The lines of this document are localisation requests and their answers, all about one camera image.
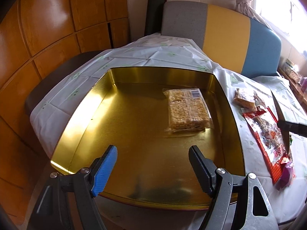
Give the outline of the gold metal tin box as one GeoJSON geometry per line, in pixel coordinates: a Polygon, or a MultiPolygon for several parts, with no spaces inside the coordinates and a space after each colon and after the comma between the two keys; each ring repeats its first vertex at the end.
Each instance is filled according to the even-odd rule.
{"type": "Polygon", "coordinates": [[[203,210],[210,204],[188,159],[196,145],[217,167],[245,174],[230,104],[213,74],[169,67],[110,69],[73,113],[51,157],[63,174],[76,173],[116,146],[118,159],[102,197],[132,206],[203,210]],[[198,88],[213,126],[168,131],[167,89],[198,88]]]}

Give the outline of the large red sesame snack bag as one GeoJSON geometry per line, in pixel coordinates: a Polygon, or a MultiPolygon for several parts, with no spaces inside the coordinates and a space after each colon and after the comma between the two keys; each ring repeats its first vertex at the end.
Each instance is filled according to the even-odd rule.
{"type": "Polygon", "coordinates": [[[242,113],[262,152],[272,183],[276,184],[285,165],[290,162],[277,118],[269,107],[258,106],[255,111],[243,108],[242,113]]]}

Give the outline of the white cloud-print tablecloth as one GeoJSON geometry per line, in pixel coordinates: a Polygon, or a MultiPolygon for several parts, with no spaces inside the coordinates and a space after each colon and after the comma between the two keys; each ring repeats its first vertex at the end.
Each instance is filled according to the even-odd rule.
{"type": "MultiPolygon", "coordinates": [[[[40,97],[31,107],[30,122],[48,157],[52,156],[65,126],[82,99],[113,67],[179,67],[212,73],[229,101],[232,101],[237,88],[254,89],[267,105],[270,105],[271,97],[275,96],[287,120],[306,123],[306,114],[286,79],[280,76],[249,79],[212,61],[193,40],[153,34],[124,47],[96,53],[88,60],[75,57],[39,83],[35,91],[40,97]]],[[[277,222],[286,224],[293,221],[302,211],[306,200],[306,138],[293,135],[291,157],[295,178],[290,186],[277,190],[272,185],[263,156],[247,128],[247,122],[239,115],[238,108],[234,112],[243,142],[246,171],[260,177],[277,222]]]]}

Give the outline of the purple cartoon snack packet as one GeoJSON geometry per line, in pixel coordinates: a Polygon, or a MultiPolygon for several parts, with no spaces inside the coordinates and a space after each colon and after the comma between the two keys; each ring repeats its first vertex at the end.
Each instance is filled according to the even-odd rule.
{"type": "Polygon", "coordinates": [[[282,167],[281,177],[275,184],[275,188],[279,191],[289,186],[295,176],[294,164],[292,161],[283,163],[281,167],[282,167]]]}

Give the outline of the wooden side shelf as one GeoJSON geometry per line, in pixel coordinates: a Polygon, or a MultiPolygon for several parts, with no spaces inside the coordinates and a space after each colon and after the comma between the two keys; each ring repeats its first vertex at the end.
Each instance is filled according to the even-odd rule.
{"type": "Polygon", "coordinates": [[[306,93],[301,90],[301,86],[296,84],[280,67],[277,71],[289,81],[290,89],[294,93],[295,97],[297,98],[300,105],[303,107],[304,111],[307,110],[307,100],[306,100],[306,93]]]}

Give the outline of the slim white snack stick packet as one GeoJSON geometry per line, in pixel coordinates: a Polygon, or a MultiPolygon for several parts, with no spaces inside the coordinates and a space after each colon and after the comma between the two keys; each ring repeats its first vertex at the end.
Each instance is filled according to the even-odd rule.
{"type": "Polygon", "coordinates": [[[261,106],[263,108],[266,108],[265,102],[260,98],[256,91],[254,92],[254,99],[256,107],[261,106]]]}

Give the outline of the black rolled mat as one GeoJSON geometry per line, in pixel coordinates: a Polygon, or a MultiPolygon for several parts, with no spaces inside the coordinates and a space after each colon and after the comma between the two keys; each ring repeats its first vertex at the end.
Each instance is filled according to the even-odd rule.
{"type": "Polygon", "coordinates": [[[144,35],[160,33],[162,27],[163,7],[167,0],[148,0],[144,35]]]}

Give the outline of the wooden wall cabinet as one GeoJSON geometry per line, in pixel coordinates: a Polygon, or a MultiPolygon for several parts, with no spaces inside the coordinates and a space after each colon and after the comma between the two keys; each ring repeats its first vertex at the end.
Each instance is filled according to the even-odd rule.
{"type": "Polygon", "coordinates": [[[25,101],[61,64],[129,41],[127,0],[16,0],[1,22],[1,206],[16,224],[47,157],[25,101]]]}

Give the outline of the clear rice puff cake pack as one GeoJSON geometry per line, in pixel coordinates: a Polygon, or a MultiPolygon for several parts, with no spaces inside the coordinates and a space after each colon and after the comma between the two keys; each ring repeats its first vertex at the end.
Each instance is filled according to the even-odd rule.
{"type": "Polygon", "coordinates": [[[213,128],[212,117],[200,89],[165,89],[163,93],[168,102],[167,131],[203,131],[213,128]]]}

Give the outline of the brown-white pastry packet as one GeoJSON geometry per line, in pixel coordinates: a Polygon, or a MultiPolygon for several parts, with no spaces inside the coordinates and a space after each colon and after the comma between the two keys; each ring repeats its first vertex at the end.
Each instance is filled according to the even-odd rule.
{"type": "Polygon", "coordinates": [[[256,110],[254,92],[247,88],[237,88],[233,101],[242,108],[256,110]]]}

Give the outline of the boxes on shelf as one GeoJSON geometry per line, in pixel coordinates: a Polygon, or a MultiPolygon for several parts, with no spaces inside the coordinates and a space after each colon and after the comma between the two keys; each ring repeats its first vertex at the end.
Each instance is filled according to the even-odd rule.
{"type": "Polygon", "coordinates": [[[285,60],[284,65],[283,65],[283,71],[295,83],[299,83],[301,81],[302,76],[295,70],[295,64],[289,59],[285,60]]]}

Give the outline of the grey yellow blue chair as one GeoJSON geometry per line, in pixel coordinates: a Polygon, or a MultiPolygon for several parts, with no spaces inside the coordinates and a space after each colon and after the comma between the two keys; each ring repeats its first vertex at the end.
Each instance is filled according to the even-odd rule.
{"type": "Polygon", "coordinates": [[[212,61],[248,78],[277,75],[281,39],[233,10],[192,1],[166,2],[161,34],[192,39],[212,61]]]}

